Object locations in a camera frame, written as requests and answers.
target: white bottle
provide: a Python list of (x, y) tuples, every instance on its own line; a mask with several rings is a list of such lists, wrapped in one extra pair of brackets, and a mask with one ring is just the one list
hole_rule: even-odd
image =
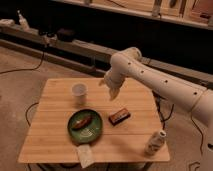
[(145, 154), (154, 155), (164, 145), (166, 132), (161, 130), (155, 132), (149, 139), (144, 149)]
[(19, 23), (24, 31), (30, 30), (27, 20), (21, 15), (20, 10), (17, 11), (19, 16)]

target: small box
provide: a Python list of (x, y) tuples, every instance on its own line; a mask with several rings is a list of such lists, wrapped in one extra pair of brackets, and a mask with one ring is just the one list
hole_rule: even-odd
[(109, 121), (112, 123), (112, 125), (115, 126), (123, 120), (129, 118), (130, 116), (131, 114), (129, 113), (129, 111), (126, 108), (123, 108), (115, 114), (109, 116)]

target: wooden shelf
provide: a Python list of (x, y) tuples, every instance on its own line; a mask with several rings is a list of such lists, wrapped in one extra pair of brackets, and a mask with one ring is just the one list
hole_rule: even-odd
[(115, 2), (122, 3), (126, 8), (118, 7), (113, 3), (106, 2), (105, 0), (93, 0), (93, 3), (90, 5), (84, 4), (83, 0), (53, 0), (56, 2), (67, 3), (72, 5), (83, 6), (86, 8), (100, 9), (109, 12), (115, 12), (120, 14), (126, 14), (131, 16), (143, 17), (152, 20), (161, 20), (165, 22), (170, 22), (179, 25), (185, 25), (195, 28), (213, 30), (213, 27), (209, 27), (208, 24), (202, 22), (196, 22), (190, 19), (189, 14), (193, 5), (194, 0), (187, 0), (185, 6), (184, 15), (179, 14), (180, 4), (182, 1), (178, 1), (176, 6), (173, 9), (168, 8), (169, 0), (163, 0), (161, 17), (152, 17), (152, 1), (148, 0), (132, 0), (131, 3), (129, 0), (115, 0)]

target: table leg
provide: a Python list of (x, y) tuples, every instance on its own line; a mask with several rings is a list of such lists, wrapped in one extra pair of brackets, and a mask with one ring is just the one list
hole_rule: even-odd
[(147, 162), (144, 165), (144, 167), (141, 169), (141, 171), (147, 171), (151, 167), (152, 164), (153, 164), (152, 162)]

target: wall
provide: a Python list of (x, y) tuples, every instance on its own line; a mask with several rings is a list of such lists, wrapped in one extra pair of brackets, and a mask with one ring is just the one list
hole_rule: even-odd
[(34, 28), (76, 31), (85, 41), (124, 49), (137, 46), (144, 56), (213, 73), (213, 32), (166, 22), (83, 8), (51, 0), (1, 0), (0, 17), (18, 22), (16, 9)]

